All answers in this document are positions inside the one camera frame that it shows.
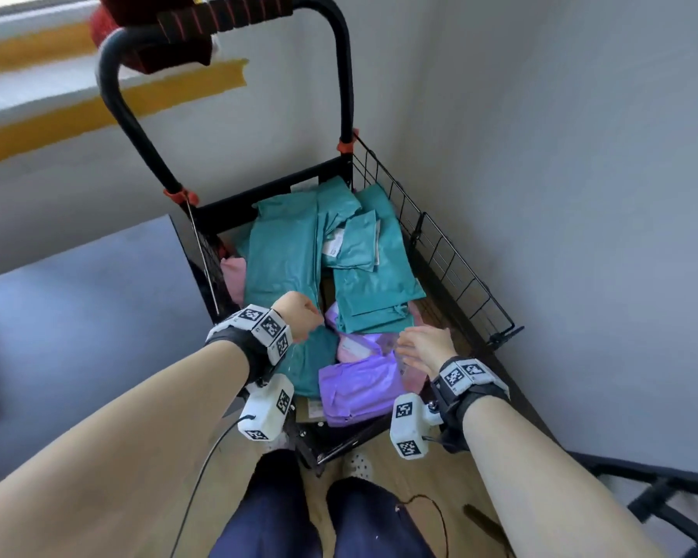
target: purple mailer bag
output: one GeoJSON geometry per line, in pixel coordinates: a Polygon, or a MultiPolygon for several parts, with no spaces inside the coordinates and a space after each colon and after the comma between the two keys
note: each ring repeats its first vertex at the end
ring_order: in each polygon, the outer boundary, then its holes
{"type": "Polygon", "coordinates": [[[375,355],[359,362],[318,371],[323,412],[332,427],[345,427],[391,412],[405,394],[395,355],[375,355]]]}

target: red handle grip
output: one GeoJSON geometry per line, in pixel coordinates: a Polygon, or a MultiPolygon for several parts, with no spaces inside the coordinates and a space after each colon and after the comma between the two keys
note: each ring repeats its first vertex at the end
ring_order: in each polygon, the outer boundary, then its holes
{"type": "Polygon", "coordinates": [[[208,37],[292,15],[292,0],[212,0],[158,13],[158,24],[170,43],[208,37]]]}

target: black metal frame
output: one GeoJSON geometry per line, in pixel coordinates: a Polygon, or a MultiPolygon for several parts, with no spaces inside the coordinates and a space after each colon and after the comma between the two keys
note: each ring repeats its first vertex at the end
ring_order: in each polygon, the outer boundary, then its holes
{"type": "Polygon", "coordinates": [[[668,505],[672,496],[678,492],[698,496],[698,473],[578,452],[570,454],[595,476],[614,475],[650,484],[628,505],[628,510],[642,523],[649,520],[652,515],[659,517],[693,539],[695,546],[690,548],[682,558],[698,558],[698,524],[668,505]]]}
{"type": "MultiPolygon", "coordinates": [[[[382,166],[375,153],[368,149],[361,139],[355,138],[353,132],[354,95],[351,50],[349,32],[341,10],[333,0],[292,0],[292,6],[294,9],[306,8],[315,10],[324,16],[331,25],[335,37],[341,97],[340,140],[343,143],[359,143],[361,148],[364,149],[364,151],[359,150],[359,153],[363,154],[363,158],[348,152],[315,167],[279,178],[268,184],[255,187],[212,204],[200,207],[195,207],[188,202],[181,204],[181,208],[189,216],[194,226],[199,243],[200,253],[204,262],[204,274],[197,275],[200,280],[200,288],[202,288],[202,296],[213,320],[220,320],[234,310],[219,270],[219,259],[214,252],[220,244],[217,235],[253,221],[256,219],[257,214],[257,211],[252,207],[253,204],[271,196],[289,193],[290,187],[298,184],[298,182],[317,177],[319,183],[322,183],[332,177],[341,176],[348,185],[353,187],[353,189],[357,189],[354,185],[353,176],[356,169],[362,175],[364,186],[379,184],[389,195],[391,203],[396,205],[400,225],[406,238],[411,267],[425,287],[435,295],[435,299],[438,300],[442,309],[445,309],[446,314],[458,325],[464,335],[467,338],[470,337],[469,342],[471,344],[477,344],[481,340],[479,334],[482,331],[481,329],[477,331],[474,324],[476,318],[481,319],[485,317],[485,320],[488,320],[491,324],[492,329],[483,329],[482,336],[487,337],[487,345],[491,349],[498,348],[521,331],[522,328],[515,326],[512,318],[496,301],[491,291],[467,262],[463,260],[438,225],[417,207],[400,183],[382,166]],[[370,158],[374,160],[374,163],[368,162],[370,158]],[[408,223],[409,212],[414,212],[411,224],[408,223]],[[432,242],[430,239],[436,239],[437,241],[433,250],[429,247],[432,242]],[[443,243],[446,249],[445,252],[441,249],[443,243]],[[430,254],[427,254],[427,248],[431,250],[430,254]],[[441,276],[436,273],[435,267],[443,271],[441,276]],[[461,284],[463,283],[462,277],[470,281],[467,281],[464,286],[461,286],[460,290],[456,291],[456,283],[453,277],[458,279],[461,284]],[[204,289],[203,281],[209,283],[209,290],[204,289]],[[469,299],[466,294],[470,295],[471,290],[479,291],[476,297],[480,300],[480,304],[476,306],[472,315],[466,315],[466,306],[463,300],[469,299]],[[502,324],[497,326],[491,319],[487,310],[489,306],[495,308],[499,320],[503,321],[502,324]]],[[[168,166],[160,157],[144,130],[142,130],[139,121],[137,121],[129,106],[124,102],[118,79],[124,55],[142,47],[167,43],[168,39],[158,25],[117,29],[112,35],[107,37],[100,47],[97,82],[103,102],[139,151],[142,159],[163,184],[163,187],[169,193],[176,194],[181,192],[184,187],[168,169],[168,166]]],[[[295,410],[292,408],[285,422],[285,430],[295,441],[298,452],[307,466],[320,475],[328,461],[343,455],[387,430],[390,422],[391,415],[389,414],[344,429],[330,429],[326,426],[321,427],[317,423],[298,423],[295,420],[295,410]]]]}

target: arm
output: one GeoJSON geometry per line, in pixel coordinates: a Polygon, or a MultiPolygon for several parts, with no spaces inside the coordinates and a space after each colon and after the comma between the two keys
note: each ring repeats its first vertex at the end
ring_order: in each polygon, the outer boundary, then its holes
{"type": "MultiPolygon", "coordinates": [[[[308,304],[274,305],[296,341],[322,321],[308,304]]],[[[0,558],[132,554],[248,375],[238,346],[214,342],[64,433],[0,482],[0,558]]]]}
{"type": "MultiPolygon", "coordinates": [[[[447,329],[412,327],[399,344],[404,362],[432,378],[456,355],[447,329]]],[[[663,556],[603,484],[509,403],[476,400],[463,433],[518,558],[663,556]]]]}

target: leg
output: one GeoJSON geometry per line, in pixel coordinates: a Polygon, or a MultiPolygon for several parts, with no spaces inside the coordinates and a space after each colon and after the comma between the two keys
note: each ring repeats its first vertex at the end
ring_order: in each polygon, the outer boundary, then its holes
{"type": "Polygon", "coordinates": [[[335,558],[434,558],[398,498],[362,478],[335,482],[326,496],[336,531],[335,558]]]}
{"type": "Polygon", "coordinates": [[[210,552],[210,558],[225,556],[322,556],[293,451],[275,450],[259,460],[242,502],[210,552]]]}

